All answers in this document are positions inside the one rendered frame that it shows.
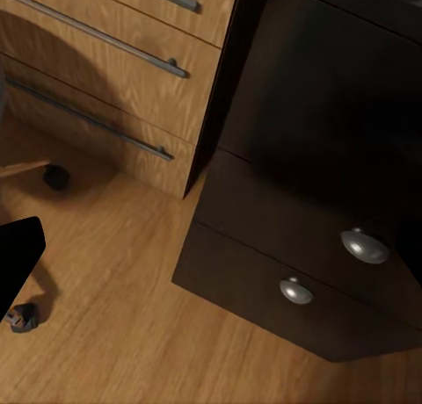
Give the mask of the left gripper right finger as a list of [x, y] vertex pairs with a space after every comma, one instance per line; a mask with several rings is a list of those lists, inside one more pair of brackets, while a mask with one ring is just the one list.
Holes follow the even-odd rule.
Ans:
[[394, 246], [422, 287], [422, 220], [403, 216], [397, 227]]

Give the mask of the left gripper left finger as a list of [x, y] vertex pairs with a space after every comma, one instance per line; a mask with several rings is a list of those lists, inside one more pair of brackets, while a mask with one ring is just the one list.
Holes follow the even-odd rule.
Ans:
[[37, 216], [0, 226], [0, 321], [46, 249]]

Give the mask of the swivel chair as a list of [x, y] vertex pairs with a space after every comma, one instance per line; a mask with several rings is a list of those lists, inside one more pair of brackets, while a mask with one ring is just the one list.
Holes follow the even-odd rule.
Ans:
[[[0, 116], [4, 113], [4, 104], [5, 77], [4, 71], [0, 67]], [[0, 178], [39, 167], [46, 168], [43, 180], [56, 190], [60, 190], [69, 181], [69, 172], [59, 165], [53, 165], [48, 156], [0, 165]], [[4, 316], [4, 320], [11, 324], [14, 333], [28, 333], [39, 327], [40, 313], [38, 306], [30, 302], [10, 307]]]

